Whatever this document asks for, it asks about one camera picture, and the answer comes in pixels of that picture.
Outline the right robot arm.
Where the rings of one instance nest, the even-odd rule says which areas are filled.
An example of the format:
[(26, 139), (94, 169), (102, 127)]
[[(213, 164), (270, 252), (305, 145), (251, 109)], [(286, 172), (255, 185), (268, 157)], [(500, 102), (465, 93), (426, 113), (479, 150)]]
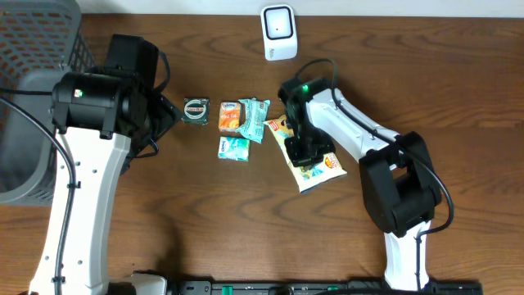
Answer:
[(291, 78), (278, 98), (293, 132), (284, 141), (292, 165), (318, 164), (340, 144), (358, 162), (364, 206), (384, 233), (387, 286), (423, 290), (429, 283), (425, 233), (442, 194), (422, 137), (380, 126), (328, 79)]

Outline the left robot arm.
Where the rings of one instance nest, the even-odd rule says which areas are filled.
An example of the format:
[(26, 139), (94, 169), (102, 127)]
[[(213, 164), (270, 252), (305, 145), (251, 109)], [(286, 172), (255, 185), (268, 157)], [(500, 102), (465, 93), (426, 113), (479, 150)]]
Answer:
[(116, 281), (107, 272), (119, 177), (133, 160), (155, 156), (159, 139), (183, 115), (164, 96), (165, 83), (156, 82), (165, 60), (145, 39), (116, 34), (103, 66), (70, 72), (53, 87), (56, 182), (30, 293), (170, 293), (169, 279), (152, 270)]

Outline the orange tissue pack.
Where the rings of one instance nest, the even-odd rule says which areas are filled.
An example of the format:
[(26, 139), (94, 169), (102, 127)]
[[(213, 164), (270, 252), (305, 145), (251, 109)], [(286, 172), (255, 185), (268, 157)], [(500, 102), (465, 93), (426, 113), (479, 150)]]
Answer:
[(219, 131), (235, 132), (240, 126), (241, 109), (239, 102), (222, 102), (219, 109)]

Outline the teal tissue pack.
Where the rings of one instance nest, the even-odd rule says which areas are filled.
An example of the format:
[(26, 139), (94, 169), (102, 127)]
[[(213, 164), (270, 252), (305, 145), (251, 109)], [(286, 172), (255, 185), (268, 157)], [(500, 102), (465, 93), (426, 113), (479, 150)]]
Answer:
[(233, 161), (249, 161), (250, 141), (245, 138), (221, 137), (218, 158)]

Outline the cream snack bag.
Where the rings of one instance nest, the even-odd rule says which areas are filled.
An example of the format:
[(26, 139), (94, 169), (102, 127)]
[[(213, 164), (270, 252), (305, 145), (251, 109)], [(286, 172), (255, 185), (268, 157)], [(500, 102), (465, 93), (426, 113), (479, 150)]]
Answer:
[(287, 148), (284, 144), (285, 139), (291, 138), (294, 135), (293, 130), (286, 127), (286, 119), (287, 117), (282, 115), (277, 119), (266, 120), (264, 124), (269, 128), (282, 150), (284, 159), (296, 180), (300, 193), (310, 190), (330, 179), (347, 175), (347, 172), (342, 168), (341, 163), (333, 152), (324, 154), (321, 157), (321, 161), (312, 166), (294, 167), (287, 155)]

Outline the green snack packet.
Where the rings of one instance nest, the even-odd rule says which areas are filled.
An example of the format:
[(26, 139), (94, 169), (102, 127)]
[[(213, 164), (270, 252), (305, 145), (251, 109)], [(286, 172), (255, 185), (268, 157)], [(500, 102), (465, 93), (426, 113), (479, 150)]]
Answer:
[(256, 98), (244, 98), (239, 102), (245, 109), (244, 123), (236, 129), (244, 138), (262, 143), (264, 138), (264, 122), (269, 112), (270, 100), (258, 101)]

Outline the dark green round-label box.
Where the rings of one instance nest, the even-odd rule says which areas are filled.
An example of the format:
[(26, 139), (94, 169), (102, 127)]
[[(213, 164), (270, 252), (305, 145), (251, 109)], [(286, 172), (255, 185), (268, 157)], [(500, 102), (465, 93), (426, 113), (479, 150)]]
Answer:
[(209, 121), (210, 100), (208, 98), (185, 98), (183, 122), (192, 125), (207, 125)]

